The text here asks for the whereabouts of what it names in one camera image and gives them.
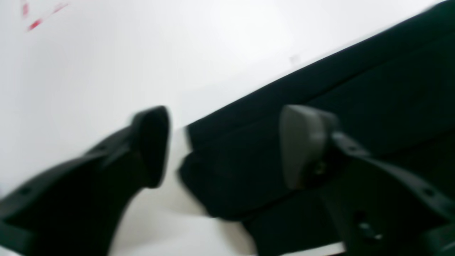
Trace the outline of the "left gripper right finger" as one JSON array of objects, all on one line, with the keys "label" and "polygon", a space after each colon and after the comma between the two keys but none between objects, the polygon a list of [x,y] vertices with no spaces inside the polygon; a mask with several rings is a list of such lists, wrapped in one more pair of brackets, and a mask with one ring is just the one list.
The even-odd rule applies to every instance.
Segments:
[{"label": "left gripper right finger", "polygon": [[286,184],[318,188],[348,256],[453,256],[454,200],[415,172],[375,159],[330,113],[280,113]]}]

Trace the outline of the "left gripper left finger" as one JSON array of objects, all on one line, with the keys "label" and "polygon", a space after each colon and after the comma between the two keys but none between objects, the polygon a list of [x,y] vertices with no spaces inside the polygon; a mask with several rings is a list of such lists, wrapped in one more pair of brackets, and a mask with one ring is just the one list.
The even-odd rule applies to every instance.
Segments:
[{"label": "left gripper left finger", "polygon": [[1,200],[1,247],[22,256],[107,256],[135,195],[165,175],[169,112],[156,106],[85,154]]}]

